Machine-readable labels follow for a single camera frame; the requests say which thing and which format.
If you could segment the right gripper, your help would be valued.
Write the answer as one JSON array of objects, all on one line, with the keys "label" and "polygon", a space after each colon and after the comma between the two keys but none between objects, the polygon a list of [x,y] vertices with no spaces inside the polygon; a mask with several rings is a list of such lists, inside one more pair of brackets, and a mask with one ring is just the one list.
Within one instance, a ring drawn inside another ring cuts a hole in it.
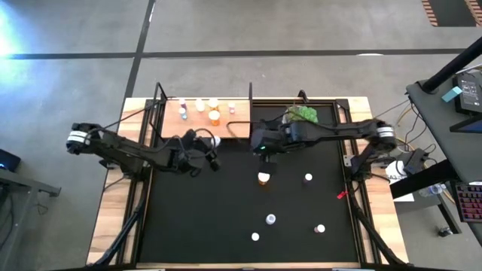
[{"label": "right gripper", "polygon": [[278,165],[276,155],[267,155],[287,153],[289,134],[290,130],[287,126],[280,126],[278,129],[256,129],[251,134],[250,145],[253,152],[263,154],[259,157],[260,173],[276,173]]}]

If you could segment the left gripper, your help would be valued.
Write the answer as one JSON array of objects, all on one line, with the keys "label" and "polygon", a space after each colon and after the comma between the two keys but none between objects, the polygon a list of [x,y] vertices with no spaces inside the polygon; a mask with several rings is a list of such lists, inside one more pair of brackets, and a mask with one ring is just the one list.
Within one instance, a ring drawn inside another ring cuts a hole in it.
[{"label": "left gripper", "polygon": [[183,136],[172,136],[167,142],[170,150],[169,170],[176,174],[199,175],[206,159],[210,169],[218,171],[221,163],[216,150],[207,152],[207,145],[215,145],[215,137],[199,137],[193,129],[189,129]]}]

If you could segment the succulent in white patterned pot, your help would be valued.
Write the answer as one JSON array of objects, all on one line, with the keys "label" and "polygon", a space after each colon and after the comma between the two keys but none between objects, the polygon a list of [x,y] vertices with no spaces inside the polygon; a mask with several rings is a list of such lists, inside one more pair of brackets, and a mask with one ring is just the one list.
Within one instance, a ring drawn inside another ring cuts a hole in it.
[{"label": "succulent in white patterned pot", "polygon": [[282,117],[282,122],[290,123],[298,120],[306,120],[313,123],[319,122],[317,111],[314,108],[304,105],[293,105],[287,108]]}]

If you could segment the black table mat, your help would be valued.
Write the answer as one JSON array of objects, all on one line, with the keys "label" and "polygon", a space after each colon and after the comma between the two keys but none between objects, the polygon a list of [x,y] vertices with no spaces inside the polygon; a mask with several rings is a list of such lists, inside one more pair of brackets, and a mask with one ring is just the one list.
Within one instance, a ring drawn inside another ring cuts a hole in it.
[{"label": "black table mat", "polygon": [[[355,263],[341,147],[322,142],[278,154],[276,173],[258,183],[259,159],[247,139],[222,139],[221,167],[192,177],[158,172],[152,181],[142,263]],[[312,181],[305,184],[310,173]],[[268,225],[268,214],[276,222]],[[318,224],[324,233],[315,233]],[[258,241],[252,234],[258,233]]]}]

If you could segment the white printed paper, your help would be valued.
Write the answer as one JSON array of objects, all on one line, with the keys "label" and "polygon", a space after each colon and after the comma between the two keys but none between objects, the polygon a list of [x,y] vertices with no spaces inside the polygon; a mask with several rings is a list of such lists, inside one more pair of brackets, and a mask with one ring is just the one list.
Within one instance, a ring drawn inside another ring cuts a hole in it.
[{"label": "white printed paper", "polygon": [[[386,168],[386,177],[390,180],[389,184],[394,184],[403,178],[407,177],[407,174],[404,172],[404,163],[400,160],[396,160],[391,162]],[[398,198],[393,198],[395,202],[414,202],[415,199],[412,193],[409,193],[404,196],[400,196]]]}]

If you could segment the black controller box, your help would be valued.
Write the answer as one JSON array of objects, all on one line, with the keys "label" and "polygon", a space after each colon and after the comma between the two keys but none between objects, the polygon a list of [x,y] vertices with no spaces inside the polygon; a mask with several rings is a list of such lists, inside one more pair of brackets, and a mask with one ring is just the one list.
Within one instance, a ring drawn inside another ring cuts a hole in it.
[{"label": "black controller box", "polygon": [[417,148],[410,152],[407,162],[404,163],[404,172],[408,175],[414,175],[421,172],[425,166],[425,161],[429,158],[429,154],[423,149]]}]

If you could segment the clear plastic water bottle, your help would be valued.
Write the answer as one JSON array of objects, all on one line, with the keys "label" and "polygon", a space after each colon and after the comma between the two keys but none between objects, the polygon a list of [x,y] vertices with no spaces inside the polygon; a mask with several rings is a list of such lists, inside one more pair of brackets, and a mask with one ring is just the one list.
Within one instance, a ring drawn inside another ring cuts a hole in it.
[{"label": "clear plastic water bottle", "polygon": [[446,186],[444,184],[433,184],[419,190],[419,195],[422,197],[436,196],[444,192]]}]

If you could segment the dark grey side desk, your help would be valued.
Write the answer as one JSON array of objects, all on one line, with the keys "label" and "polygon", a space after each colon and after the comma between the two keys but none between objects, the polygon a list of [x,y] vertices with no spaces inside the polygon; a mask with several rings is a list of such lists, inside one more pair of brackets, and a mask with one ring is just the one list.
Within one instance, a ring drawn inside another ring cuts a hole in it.
[{"label": "dark grey side desk", "polygon": [[472,182],[482,181],[482,115],[472,118],[480,125],[479,133],[466,129],[461,132],[452,131],[459,126],[469,125],[471,121],[455,112],[452,102],[442,100],[442,94],[451,86],[452,80],[440,75],[407,86],[410,101],[423,117],[446,159],[392,184],[391,192],[394,198],[398,198],[449,181],[460,221],[469,225],[482,245],[482,214],[477,221],[467,219],[459,201],[458,190],[459,187],[468,187]]}]

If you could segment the grey side table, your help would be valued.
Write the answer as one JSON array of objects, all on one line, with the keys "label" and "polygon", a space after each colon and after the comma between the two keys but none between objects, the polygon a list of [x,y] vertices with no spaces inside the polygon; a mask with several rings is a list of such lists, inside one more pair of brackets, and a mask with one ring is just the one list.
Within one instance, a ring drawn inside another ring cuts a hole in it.
[{"label": "grey side table", "polygon": [[[5,237],[0,240],[0,271],[9,271],[14,264],[20,240],[25,230],[27,215],[34,206],[39,192],[48,193],[51,197],[59,196],[60,187],[54,187],[41,181],[23,177],[15,172],[0,169],[0,211],[9,203],[5,221],[10,221],[10,227]],[[14,192],[24,192],[25,199],[16,207]]]}]

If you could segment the black device blue light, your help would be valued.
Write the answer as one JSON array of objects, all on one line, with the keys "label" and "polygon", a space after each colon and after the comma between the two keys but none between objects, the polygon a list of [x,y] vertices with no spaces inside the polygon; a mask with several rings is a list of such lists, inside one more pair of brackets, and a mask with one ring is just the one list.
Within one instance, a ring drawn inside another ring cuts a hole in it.
[{"label": "black device blue light", "polygon": [[0,169],[16,172],[20,162],[18,156],[0,149]]}]

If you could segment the backlit black keyboard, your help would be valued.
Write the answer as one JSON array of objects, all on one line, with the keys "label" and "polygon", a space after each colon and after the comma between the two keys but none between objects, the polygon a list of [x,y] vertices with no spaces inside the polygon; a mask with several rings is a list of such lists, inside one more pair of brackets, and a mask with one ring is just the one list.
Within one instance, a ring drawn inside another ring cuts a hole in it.
[{"label": "backlit black keyboard", "polygon": [[453,185],[454,200],[461,222],[482,223],[482,185]]}]

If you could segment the black power adapter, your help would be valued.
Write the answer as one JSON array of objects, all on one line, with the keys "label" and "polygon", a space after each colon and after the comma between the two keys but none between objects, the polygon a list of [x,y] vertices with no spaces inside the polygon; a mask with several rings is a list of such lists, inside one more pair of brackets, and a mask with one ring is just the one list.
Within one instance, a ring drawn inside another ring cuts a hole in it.
[{"label": "black power adapter", "polygon": [[453,78],[453,86],[462,92],[455,98],[455,109],[460,114],[482,113],[482,84],[474,73],[461,73]]}]

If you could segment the dark floor mat striped edges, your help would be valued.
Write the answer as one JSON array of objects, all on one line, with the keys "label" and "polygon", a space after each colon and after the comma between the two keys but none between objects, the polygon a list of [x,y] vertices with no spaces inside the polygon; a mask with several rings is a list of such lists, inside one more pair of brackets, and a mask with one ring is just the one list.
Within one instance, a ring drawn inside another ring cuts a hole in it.
[{"label": "dark floor mat striped edges", "polygon": [[479,27],[482,10],[477,0],[421,0],[434,27]]}]

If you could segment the wooden shelf black frame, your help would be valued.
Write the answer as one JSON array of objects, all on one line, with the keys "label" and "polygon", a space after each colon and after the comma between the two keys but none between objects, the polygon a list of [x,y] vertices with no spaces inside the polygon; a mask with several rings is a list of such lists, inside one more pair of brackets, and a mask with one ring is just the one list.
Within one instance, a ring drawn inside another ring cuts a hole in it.
[{"label": "wooden shelf black frame", "polygon": [[[178,100],[183,98],[187,104],[187,120],[183,120],[178,112],[181,108]],[[157,82],[154,89],[154,103],[156,112],[153,116],[153,131],[161,138],[183,136],[189,129],[197,131],[197,135],[209,137],[218,136],[222,139],[247,139],[251,130],[251,112],[253,103],[252,85],[249,85],[247,97],[213,97],[218,99],[218,111],[221,114],[220,124],[213,126],[209,120],[208,101],[210,97],[174,97],[168,96],[161,83]],[[202,99],[206,110],[198,112],[195,101]],[[234,114],[229,112],[228,103],[234,102]]]}]

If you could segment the black metal rig frame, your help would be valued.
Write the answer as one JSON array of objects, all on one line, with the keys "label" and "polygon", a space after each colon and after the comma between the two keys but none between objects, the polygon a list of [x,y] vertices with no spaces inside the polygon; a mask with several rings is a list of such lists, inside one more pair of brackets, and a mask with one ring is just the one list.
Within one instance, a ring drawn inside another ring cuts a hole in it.
[{"label": "black metal rig frame", "polygon": [[[150,105],[149,103],[152,99],[153,98],[126,98],[121,112],[121,119]],[[235,104],[235,112],[243,117],[247,117],[247,114],[252,112],[252,109],[248,109],[248,97],[219,97],[216,99],[219,100],[220,106],[226,110],[228,109],[228,103],[233,102]],[[372,117],[367,97],[310,97],[308,99],[310,102],[321,102],[322,100],[335,102],[335,108],[337,108],[337,113],[342,123],[347,122],[348,119],[358,121]],[[301,97],[255,97],[252,101],[266,102],[267,100],[288,103],[293,103],[293,101],[302,102]],[[146,114],[148,113],[141,112],[132,116],[130,119],[121,121],[119,128],[120,135],[128,139],[139,139],[140,136],[141,139],[147,140],[145,141],[147,143],[154,142],[151,140],[151,137],[154,137],[153,135],[141,135],[141,131],[145,130],[145,128],[142,128],[142,119]],[[105,185],[113,183],[120,177],[121,171],[119,169],[109,170],[106,175]],[[118,183],[117,186],[115,185],[110,188],[114,190],[112,192],[102,192],[86,265],[98,261],[113,243],[115,237],[121,231],[121,227],[124,224],[123,221],[127,220],[127,216],[132,213],[130,211],[131,205],[133,204],[130,203],[131,196],[134,196],[131,202],[137,204],[143,184],[133,183],[130,180],[124,179]],[[409,260],[395,210],[395,203],[392,199],[388,181],[384,181],[381,177],[374,176],[368,179],[367,183],[365,183],[360,190],[362,190],[362,192],[358,190],[355,193],[358,204],[367,210],[364,211],[365,214],[370,216],[375,229],[393,253],[402,261],[408,262]],[[358,226],[360,227],[366,261],[375,263],[375,245],[372,245],[373,242],[369,242],[368,232],[364,226],[362,226],[361,222],[358,222]],[[134,260],[131,260],[131,256],[134,256],[134,231],[137,230],[137,228],[137,224],[135,224],[133,230],[128,233],[127,243],[125,243],[122,248],[123,252],[120,253],[123,257],[115,254],[110,265],[115,265],[116,260],[119,260],[120,263],[134,262]]]}]

